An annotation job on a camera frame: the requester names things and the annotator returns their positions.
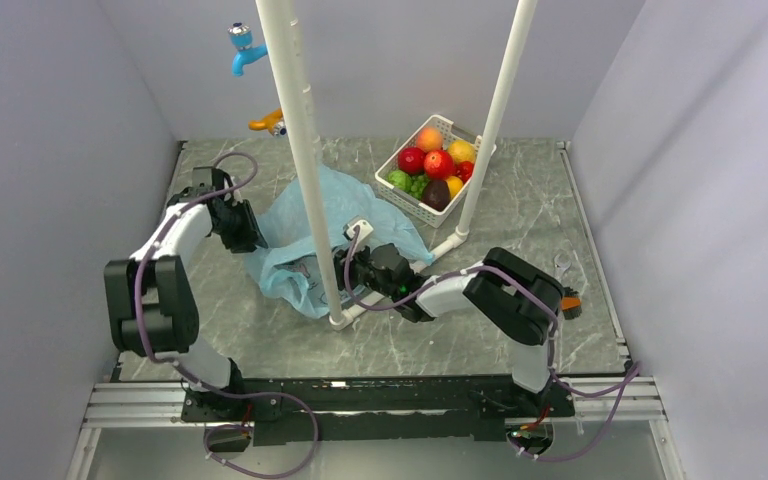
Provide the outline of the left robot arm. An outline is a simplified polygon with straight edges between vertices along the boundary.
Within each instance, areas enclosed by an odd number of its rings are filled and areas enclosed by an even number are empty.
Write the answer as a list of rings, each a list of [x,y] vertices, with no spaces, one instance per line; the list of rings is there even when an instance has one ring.
[[[117,350],[172,366],[192,390],[209,393],[208,407],[224,420],[245,411],[248,394],[236,363],[199,333],[186,266],[211,235],[232,254],[267,248],[251,204],[236,197],[237,188],[217,167],[196,168],[191,185],[170,199],[143,246],[126,259],[108,262],[103,272]]]

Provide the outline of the orange red fake peach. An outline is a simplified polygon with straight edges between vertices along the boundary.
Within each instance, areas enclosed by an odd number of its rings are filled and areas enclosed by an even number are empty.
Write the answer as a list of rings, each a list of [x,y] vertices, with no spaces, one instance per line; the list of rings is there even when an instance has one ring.
[[[445,137],[435,127],[424,127],[415,136],[415,146],[425,153],[443,150]]]

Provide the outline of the blue plastic bag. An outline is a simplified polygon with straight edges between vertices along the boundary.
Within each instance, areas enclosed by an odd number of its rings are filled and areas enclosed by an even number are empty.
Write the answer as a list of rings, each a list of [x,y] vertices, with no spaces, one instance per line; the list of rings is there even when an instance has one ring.
[[[370,247],[392,243],[411,261],[433,259],[413,222],[400,209],[377,198],[369,185],[324,165],[318,174],[325,229],[334,252],[348,247],[345,226],[361,217],[373,227]],[[306,317],[328,316],[300,183],[292,181],[256,220],[268,247],[245,254],[243,261],[260,292],[267,298],[286,301]]]

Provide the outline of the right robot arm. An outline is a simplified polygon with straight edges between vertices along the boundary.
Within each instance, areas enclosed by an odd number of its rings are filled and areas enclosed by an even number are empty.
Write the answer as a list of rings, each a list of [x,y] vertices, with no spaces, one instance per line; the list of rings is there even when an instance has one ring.
[[[534,415],[550,399],[554,337],[564,287],[513,253],[494,247],[478,263],[443,275],[412,269],[393,244],[350,246],[333,256],[338,288],[370,311],[394,310],[413,323],[476,310],[516,345],[511,401]]]

